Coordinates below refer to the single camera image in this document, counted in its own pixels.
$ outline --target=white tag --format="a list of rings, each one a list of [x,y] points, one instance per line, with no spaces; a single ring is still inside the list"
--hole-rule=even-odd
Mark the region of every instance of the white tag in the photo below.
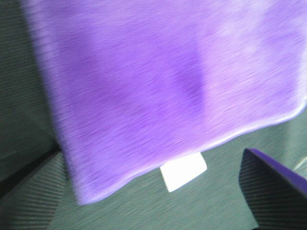
[[[180,188],[207,170],[200,152],[169,161],[160,167],[169,192]]]

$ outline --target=ribbed texture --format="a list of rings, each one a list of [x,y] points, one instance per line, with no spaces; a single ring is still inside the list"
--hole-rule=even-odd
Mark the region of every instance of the ribbed texture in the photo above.
[[[307,229],[307,198],[248,149],[239,184],[261,230]]]
[[[293,169],[294,172],[307,179],[307,157],[303,158]]]
[[[52,155],[0,201],[0,228],[47,229],[63,196],[65,181],[62,154]]]
[[[0,181],[58,150],[17,0],[0,1]]]

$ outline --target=purple towel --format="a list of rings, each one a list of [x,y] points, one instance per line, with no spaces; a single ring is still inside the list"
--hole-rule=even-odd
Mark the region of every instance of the purple towel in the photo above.
[[[80,204],[305,106],[305,0],[23,6]]]

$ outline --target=black object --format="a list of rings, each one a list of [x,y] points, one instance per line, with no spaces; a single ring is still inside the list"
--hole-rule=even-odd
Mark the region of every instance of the black object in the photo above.
[[[245,149],[243,195],[261,230],[307,229],[307,181],[256,149]]]
[[[0,200],[0,229],[47,229],[65,183],[62,154],[53,154]]]

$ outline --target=purple cloth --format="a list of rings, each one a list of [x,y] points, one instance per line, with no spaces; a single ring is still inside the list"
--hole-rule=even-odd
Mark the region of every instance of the purple cloth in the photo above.
[[[305,0],[23,6],[80,204],[305,106]]]

